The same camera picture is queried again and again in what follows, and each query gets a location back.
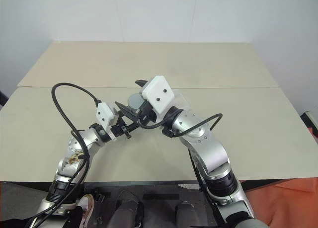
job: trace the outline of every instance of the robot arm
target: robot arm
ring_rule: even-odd
[[[90,163],[104,143],[116,140],[123,134],[129,139],[131,131],[138,127],[153,129],[163,126],[162,133],[171,138],[179,137],[190,151],[191,160],[201,185],[204,179],[204,192],[214,212],[218,213],[219,225],[231,228],[266,228],[261,221],[255,220],[252,207],[231,169],[228,155],[218,142],[208,125],[199,116],[189,113],[184,105],[177,102],[174,92],[163,76],[149,81],[136,81],[142,87],[139,94],[128,99],[128,106],[115,102],[117,112],[109,104],[98,102],[96,118],[99,122],[81,131],[89,155]],[[133,121],[126,125],[123,116]],[[83,183],[83,151],[75,137],[69,140],[66,156],[61,159],[49,193],[39,207],[38,212],[56,204],[80,181]],[[58,207],[54,215],[63,216],[76,206],[80,186]]]
[[[207,194],[216,208],[214,210],[220,214],[217,217],[222,217],[218,224],[237,228],[268,227],[255,220],[253,209],[235,178],[222,144],[214,138],[208,124],[203,124],[199,116],[187,111],[178,113],[173,91],[165,78],[156,76],[148,81],[140,94],[144,103],[149,103],[156,113],[157,123],[171,117],[163,123],[162,133],[171,138],[179,137],[189,149],[194,165],[206,183]]]

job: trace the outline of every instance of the shoe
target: shoe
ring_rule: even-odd
[[[88,221],[94,210],[94,205],[94,197],[91,194],[86,194],[79,200],[77,206],[83,209],[83,217],[81,219],[79,228],[87,228]]]
[[[188,201],[180,202],[174,209],[174,217],[175,218],[177,218],[178,210],[181,210],[181,209],[194,209],[194,206],[191,203],[189,203]]]
[[[116,210],[126,210],[132,212],[135,215],[135,223],[132,227],[134,228],[142,228],[143,220],[144,220],[144,204],[141,202],[136,202],[135,200],[129,201],[117,201]]]
[[[126,202],[130,202],[130,201],[135,201],[136,203],[138,203],[139,198],[131,191],[122,190],[117,197],[115,210],[117,210],[121,204],[126,203]]]

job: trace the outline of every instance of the metal arm segment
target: metal arm segment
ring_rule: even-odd
[[[101,140],[100,136],[96,132],[95,129],[90,128],[84,131],[80,131],[80,135],[83,137],[84,142],[87,146],[89,155],[90,155],[90,163],[97,153],[100,147],[104,145],[104,142]],[[76,173],[77,169],[82,165],[83,159],[81,158],[83,155],[83,151],[80,147],[80,144],[74,137],[71,137],[69,140],[67,153],[64,158],[62,158],[58,164],[58,169],[54,176],[54,181],[50,186],[49,192],[45,199],[42,200],[38,212],[41,212],[50,206],[52,206],[55,202],[57,202],[61,197],[63,197],[75,184],[78,183],[81,176],[83,175],[84,168],[78,173],[78,175],[73,179],[71,184],[69,184],[69,180]],[[64,202],[62,206],[60,206],[53,214],[54,215],[65,215],[68,210],[74,209],[76,206],[76,199],[78,197],[79,192],[81,191],[81,186],[72,193],[68,199]]]
[[[172,124],[172,131],[181,133],[203,121],[200,117],[182,111]],[[206,182],[207,190],[225,222],[233,213],[246,212],[254,218],[253,209],[231,169],[228,155],[218,142],[208,124],[180,137],[191,151],[193,160]]]

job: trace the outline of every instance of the white mounting bracket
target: white mounting bracket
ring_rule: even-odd
[[[116,140],[115,135],[110,130],[111,126],[116,124],[118,118],[115,108],[105,102],[99,103],[97,106],[96,118],[110,138]]]
[[[164,76],[156,76],[148,81],[140,91],[157,115],[156,122],[163,120],[167,111],[174,105],[174,93]]]

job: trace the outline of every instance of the cable connector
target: cable connector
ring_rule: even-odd
[[[95,105],[96,105],[96,108],[97,108],[98,104],[101,103],[101,100],[96,99],[96,100],[94,100],[94,101],[95,101]]]
[[[170,131],[169,128],[166,127],[166,126],[163,128],[162,133],[164,135],[166,135],[167,137],[169,137],[169,138],[173,138],[174,137],[174,133],[172,131]]]
[[[148,101],[145,100],[143,104],[139,107],[139,109],[136,111],[137,117],[140,120],[143,120],[145,116],[149,116],[152,109],[153,109],[153,106]]]
[[[80,156],[79,156],[79,159],[89,159],[89,155],[88,156],[85,156],[84,154],[81,154]]]

